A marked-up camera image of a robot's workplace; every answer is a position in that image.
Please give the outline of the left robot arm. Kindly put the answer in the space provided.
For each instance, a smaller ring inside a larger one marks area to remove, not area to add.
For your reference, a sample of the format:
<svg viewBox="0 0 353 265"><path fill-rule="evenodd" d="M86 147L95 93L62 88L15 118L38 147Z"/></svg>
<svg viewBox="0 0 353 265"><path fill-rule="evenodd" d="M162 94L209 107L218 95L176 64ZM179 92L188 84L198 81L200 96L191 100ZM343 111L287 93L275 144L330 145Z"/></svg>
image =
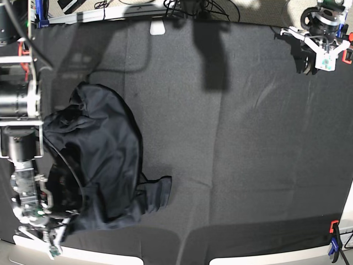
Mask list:
<svg viewBox="0 0 353 265"><path fill-rule="evenodd" d="M300 73L334 71L336 61L352 64L352 33L346 17L352 1L317 1L317 5L305 9L300 18L301 28L287 24L283 15L281 36L291 36L299 41Z"/></svg>

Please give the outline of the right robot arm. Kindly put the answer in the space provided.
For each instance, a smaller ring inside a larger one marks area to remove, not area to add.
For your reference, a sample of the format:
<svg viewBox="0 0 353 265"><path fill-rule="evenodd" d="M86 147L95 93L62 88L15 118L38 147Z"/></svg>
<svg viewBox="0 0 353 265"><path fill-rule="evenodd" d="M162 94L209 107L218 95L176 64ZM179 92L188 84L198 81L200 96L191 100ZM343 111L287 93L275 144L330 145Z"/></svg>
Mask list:
<svg viewBox="0 0 353 265"><path fill-rule="evenodd" d="M35 61L40 59L49 70L52 66L33 44L31 30L30 1L1 1L1 46L18 48L15 55L1 56L1 158L13 165L12 210L21 224L19 232L54 259L62 254L60 243L70 218L54 221L49 178L36 165L44 156L44 122Z"/></svg>

